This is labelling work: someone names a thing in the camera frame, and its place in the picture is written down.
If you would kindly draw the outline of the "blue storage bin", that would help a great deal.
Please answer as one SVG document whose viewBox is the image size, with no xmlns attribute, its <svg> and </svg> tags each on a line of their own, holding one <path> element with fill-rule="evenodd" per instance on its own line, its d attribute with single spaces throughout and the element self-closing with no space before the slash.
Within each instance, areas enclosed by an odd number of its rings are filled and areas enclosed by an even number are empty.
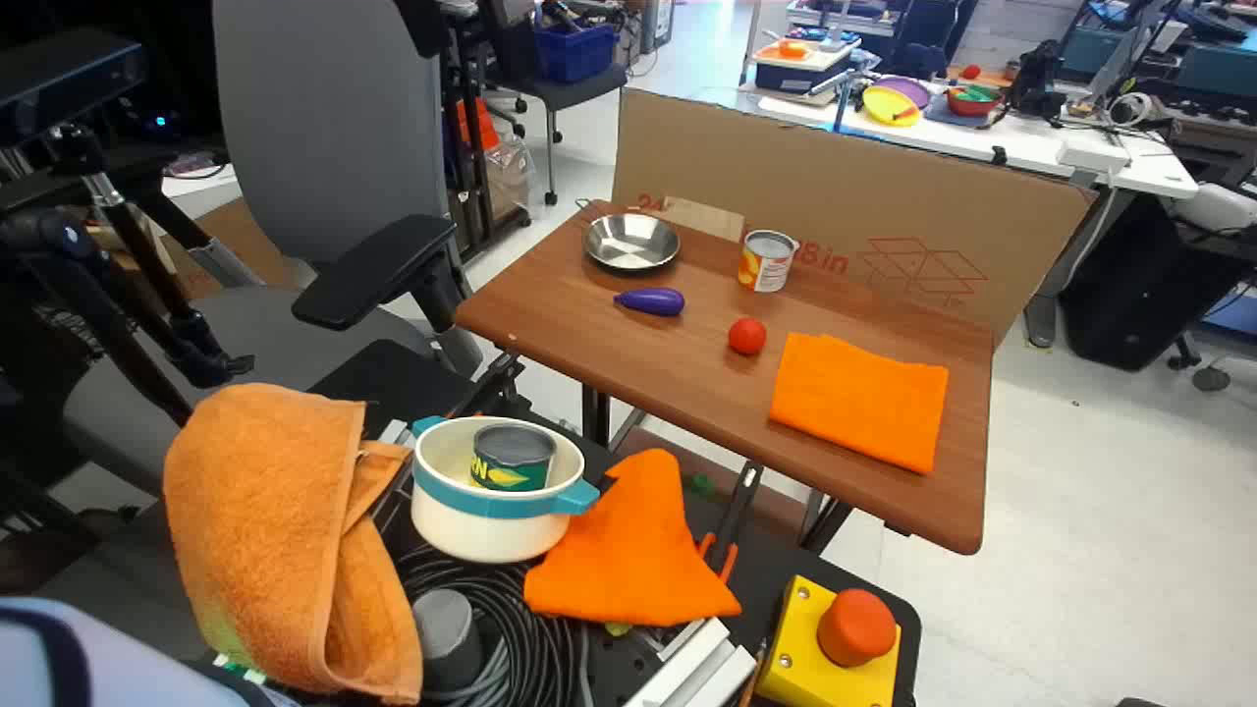
<svg viewBox="0 0 1257 707">
<path fill-rule="evenodd" d="M 575 29 L 575 32 L 538 29 L 534 32 L 538 76 L 558 88 L 584 84 L 613 64 L 615 38 L 619 32 L 603 25 Z"/>
</svg>

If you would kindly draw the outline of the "green can in pot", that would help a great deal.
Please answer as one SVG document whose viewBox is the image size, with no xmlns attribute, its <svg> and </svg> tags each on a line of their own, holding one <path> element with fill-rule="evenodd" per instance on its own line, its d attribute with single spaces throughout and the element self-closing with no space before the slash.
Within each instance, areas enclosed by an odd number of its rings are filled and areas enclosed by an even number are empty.
<svg viewBox="0 0 1257 707">
<path fill-rule="evenodd" d="M 543 491 L 554 439 L 534 428 L 488 426 L 471 438 L 471 481 L 496 491 Z"/>
</svg>

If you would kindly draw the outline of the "cardboard backboard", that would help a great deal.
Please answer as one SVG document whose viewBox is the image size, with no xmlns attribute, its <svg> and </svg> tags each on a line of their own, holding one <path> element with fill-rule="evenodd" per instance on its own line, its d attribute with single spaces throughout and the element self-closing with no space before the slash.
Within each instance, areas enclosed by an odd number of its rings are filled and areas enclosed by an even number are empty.
<svg viewBox="0 0 1257 707">
<path fill-rule="evenodd" d="M 719 237 L 779 229 L 797 269 L 1003 338 L 1090 208 L 1067 180 L 732 108 L 619 93 L 613 195 L 699 208 Z"/>
</svg>

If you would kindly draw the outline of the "white background table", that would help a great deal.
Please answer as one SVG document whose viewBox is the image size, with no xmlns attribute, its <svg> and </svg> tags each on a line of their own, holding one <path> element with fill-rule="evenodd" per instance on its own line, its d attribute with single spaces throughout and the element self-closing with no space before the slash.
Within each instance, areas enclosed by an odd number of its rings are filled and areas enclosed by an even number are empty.
<svg viewBox="0 0 1257 707">
<path fill-rule="evenodd" d="M 867 88 L 895 88 L 918 108 L 916 127 L 876 127 L 860 109 Z M 1064 119 L 1026 119 L 1003 108 L 961 119 L 946 108 L 941 84 L 867 76 L 839 67 L 814 93 L 779 93 L 746 88 L 743 98 L 784 121 L 815 127 L 827 132 L 873 136 L 902 148 L 925 148 L 977 164 L 1008 164 L 1039 177 L 1090 177 L 1118 193 L 1191 199 L 1198 180 L 1174 148 L 1145 129 L 1080 127 Z"/>
</svg>

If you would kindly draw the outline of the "grey office chair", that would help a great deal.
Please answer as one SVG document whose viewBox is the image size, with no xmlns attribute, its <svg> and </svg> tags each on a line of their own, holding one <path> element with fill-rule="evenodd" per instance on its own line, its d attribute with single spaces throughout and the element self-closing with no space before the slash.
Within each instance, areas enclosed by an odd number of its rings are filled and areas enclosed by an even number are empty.
<svg viewBox="0 0 1257 707">
<path fill-rule="evenodd" d="M 441 0 L 213 0 L 217 93 L 258 232 L 306 286 L 224 286 L 208 331 L 266 384 L 361 400 L 378 428 L 505 394 L 455 308 Z"/>
</svg>

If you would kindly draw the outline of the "yellow box red button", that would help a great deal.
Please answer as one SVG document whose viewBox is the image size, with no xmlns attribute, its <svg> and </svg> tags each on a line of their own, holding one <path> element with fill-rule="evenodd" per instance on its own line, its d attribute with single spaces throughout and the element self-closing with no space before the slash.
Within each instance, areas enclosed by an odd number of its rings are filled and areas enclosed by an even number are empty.
<svg viewBox="0 0 1257 707">
<path fill-rule="evenodd" d="M 893 707 L 902 627 L 873 589 L 784 585 L 755 695 L 779 707 Z"/>
</svg>

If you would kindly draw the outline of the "silver metal pan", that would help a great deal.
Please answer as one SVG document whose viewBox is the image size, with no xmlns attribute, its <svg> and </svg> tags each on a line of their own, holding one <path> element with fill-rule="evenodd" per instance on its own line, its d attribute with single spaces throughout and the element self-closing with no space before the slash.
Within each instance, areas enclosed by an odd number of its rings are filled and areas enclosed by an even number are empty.
<svg viewBox="0 0 1257 707">
<path fill-rule="evenodd" d="M 589 220 L 584 256 L 603 273 L 645 275 L 674 263 L 679 237 L 657 218 L 607 212 Z"/>
</svg>

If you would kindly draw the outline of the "large orange towel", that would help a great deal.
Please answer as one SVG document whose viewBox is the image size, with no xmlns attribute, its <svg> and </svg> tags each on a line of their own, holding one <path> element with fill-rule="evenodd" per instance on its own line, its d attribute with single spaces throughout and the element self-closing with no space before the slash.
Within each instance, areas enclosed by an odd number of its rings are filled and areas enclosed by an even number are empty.
<svg viewBox="0 0 1257 707">
<path fill-rule="evenodd" d="M 204 398 L 165 451 L 165 520 L 199 638 L 275 682 L 416 705 L 416 616 L 374 521 L 407 451 L 361 400 L 283 384 Z"/>
</svg>

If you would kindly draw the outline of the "white teal-rimmed pot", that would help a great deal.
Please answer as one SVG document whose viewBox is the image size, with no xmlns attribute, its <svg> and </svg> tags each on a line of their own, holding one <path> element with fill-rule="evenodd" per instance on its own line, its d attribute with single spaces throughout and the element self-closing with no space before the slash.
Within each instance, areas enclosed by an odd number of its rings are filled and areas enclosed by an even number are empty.
<svg viewBox="0 0 1257 707">
<path fill-rule="evenodd" d="M 543 491 L 496 491 L 471 481 L 471 438 L 488 426 L 534 428 L 554 439 Z M 584 451 L 517 415 L 425 415 L 411 426 L 411 528 L 441 554 L 505 566 L 544 554 L 601 491 L 584 481 Z"/>
</svg>

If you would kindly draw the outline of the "orange cloth on table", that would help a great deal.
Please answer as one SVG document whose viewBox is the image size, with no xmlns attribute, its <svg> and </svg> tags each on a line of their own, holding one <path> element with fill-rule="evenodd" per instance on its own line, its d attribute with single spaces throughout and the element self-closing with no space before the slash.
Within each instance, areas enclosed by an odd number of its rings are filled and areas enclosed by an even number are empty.
<svg viewBox="0 0 1257 707">
<path fill-rule="evenodd" d="M 881 465 L 932 475 L 950 368 L 860 348 L 831 333 L 788 333 L 768 422 Z"/>
</svg>

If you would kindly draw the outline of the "yellow plate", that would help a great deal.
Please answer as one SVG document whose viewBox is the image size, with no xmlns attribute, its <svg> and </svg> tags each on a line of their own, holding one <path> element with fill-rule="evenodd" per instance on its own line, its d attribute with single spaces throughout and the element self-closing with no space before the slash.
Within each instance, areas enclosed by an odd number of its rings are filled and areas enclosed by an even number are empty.
<svg viewBox="0 0 1257 707">
<path fill-rule="evenodd" d="M 918 121 L 918 108 L 908 93 L 898 93 L 895 88 L 867 88 L 860 93 L 860 109 L 876 127 L 916 127 Z"/>
</svg>

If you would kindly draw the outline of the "purple toy eggplant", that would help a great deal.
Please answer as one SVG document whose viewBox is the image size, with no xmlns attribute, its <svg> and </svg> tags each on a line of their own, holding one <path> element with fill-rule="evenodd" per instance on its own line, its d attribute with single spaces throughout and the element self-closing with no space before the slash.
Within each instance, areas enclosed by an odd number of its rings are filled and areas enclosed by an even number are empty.
<svg viewBox="0 0 1257 707">
<path fill-rule="evenodd" d="M 613 293 L 615 308 L 637 311 L 637 314 L 657 314 L 657 320 L 679 320 L 686 299 L 673 286 L 637 286 Z"/>
</svg>

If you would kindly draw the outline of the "red ball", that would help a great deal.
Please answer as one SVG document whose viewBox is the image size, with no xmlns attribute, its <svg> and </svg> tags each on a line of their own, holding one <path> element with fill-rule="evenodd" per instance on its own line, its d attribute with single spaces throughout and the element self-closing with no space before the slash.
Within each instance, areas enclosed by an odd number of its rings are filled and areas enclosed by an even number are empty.
<svg viewBox="0 0 1257 707">
<path fill-rule="evenodd" d="M 758 356 L 764 348 L 764 326 L 758 320 L 740 320 L 725 331 L 725 348 L 740 356 Z"/>
</svg>

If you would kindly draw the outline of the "black bag under table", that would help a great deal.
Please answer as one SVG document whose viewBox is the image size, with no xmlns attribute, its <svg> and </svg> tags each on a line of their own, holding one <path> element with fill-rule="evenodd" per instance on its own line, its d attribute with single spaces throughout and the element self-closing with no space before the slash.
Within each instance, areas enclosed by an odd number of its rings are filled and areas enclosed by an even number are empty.
<svg viewBox="0 0 1257 707">
<path fill-rule="evenodd" d="M 1138 372 L 1254 273 L 1254 232 L 1210 232 L 1138 195 L 1060 290 L 1077 356 Z"/>
</svg>

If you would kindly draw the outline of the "orange triangular cloth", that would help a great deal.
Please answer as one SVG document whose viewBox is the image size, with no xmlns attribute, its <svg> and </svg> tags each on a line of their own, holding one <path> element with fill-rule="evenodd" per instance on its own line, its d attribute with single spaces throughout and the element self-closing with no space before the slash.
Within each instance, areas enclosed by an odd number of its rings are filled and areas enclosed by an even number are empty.
<svg viewBox="0 0 1257 707">
<path fill-rule="evenodd" d="M 523 578 L 523 601 L 543 616 L 641 627 L 743 613 L 691 537 L 679 460 L 666 449 L 607 469 L 603 494 Z"/>
</svg>

